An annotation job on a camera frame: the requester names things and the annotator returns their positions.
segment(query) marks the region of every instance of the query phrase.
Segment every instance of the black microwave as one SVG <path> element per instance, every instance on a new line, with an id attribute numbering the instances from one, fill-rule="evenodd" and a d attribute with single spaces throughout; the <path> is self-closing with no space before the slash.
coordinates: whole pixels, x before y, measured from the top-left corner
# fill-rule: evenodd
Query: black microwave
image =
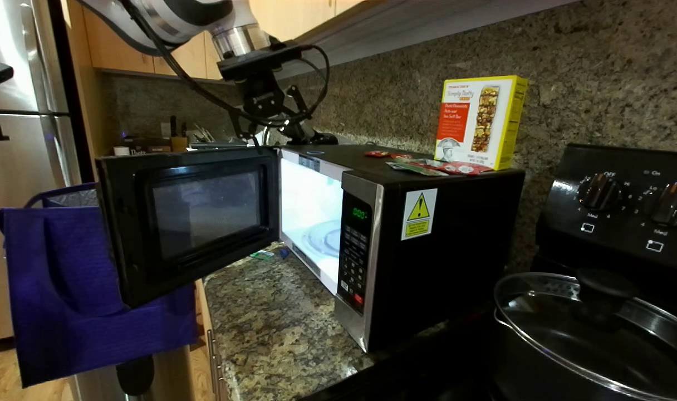
<path id="1" fill-rule="evenodd" d="M 282 241 L 334 295 L 363 351 L 491 312 L 524 170 L 423 175 L 371 144 L 282 150 Z"/>
<path id="2" fill-rule="evenodd" d="M 136 308 L 278 238 L 272 146 L 97 160 L 121 295 Z"/>

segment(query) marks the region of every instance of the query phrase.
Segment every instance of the label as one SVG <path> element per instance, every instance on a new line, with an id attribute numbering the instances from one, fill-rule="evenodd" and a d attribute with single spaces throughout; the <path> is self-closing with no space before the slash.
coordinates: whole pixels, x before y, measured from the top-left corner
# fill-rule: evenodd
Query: label
<path id="1" fill-rule="evenodd" d="M 455 139 L 458 143 L 465 140 L 470 103 L 443 103 L 441 119 L 436 124 L 436 139 Z"/>
<path id="2" fill-rule="evenodd" d="M 402 241 L 432 234 L 435 203 L 436 186 L 406 194 Z"/>
<path id="3" fill-rule="evenodd" d="M 298 165 L 311 166 L 314 172 L 321 170 L 321 160 L 318 158 L 298 155 Z"/>

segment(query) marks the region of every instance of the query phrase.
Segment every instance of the stainless steel refrigerator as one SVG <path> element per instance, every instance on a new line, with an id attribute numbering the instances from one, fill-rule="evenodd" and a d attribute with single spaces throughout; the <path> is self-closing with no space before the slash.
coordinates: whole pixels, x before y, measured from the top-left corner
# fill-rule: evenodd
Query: stainless steel refrigerator
<path id="1" fill-rule="evenodd" d="M 75 65 L 59 0 L 0 0 L 0 208 L 92 181 Z M 0 234 L 0 338 L 12 336 Z"/>

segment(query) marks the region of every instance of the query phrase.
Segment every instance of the black pot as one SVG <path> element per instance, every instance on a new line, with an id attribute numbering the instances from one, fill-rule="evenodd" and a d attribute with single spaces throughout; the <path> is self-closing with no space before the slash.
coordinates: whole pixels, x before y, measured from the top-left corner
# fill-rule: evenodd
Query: black pot
<path id="1" fill-rule="evenodd" d="M 492 379 L 508 401 L 677 399 L 677 316 L 629 287 L 524 271 L 494 301 Z"/>

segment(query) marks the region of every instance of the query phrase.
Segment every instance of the open microwave door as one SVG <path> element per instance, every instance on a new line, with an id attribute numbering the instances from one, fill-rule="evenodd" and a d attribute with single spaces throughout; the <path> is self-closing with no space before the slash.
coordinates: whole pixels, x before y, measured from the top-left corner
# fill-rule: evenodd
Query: open microwave door
<path id="1" fill-rule="evenodd" d="M 278 153 L 228 146 L 98 158 L 121 295 L 136 308 L 278 238 Z"/>

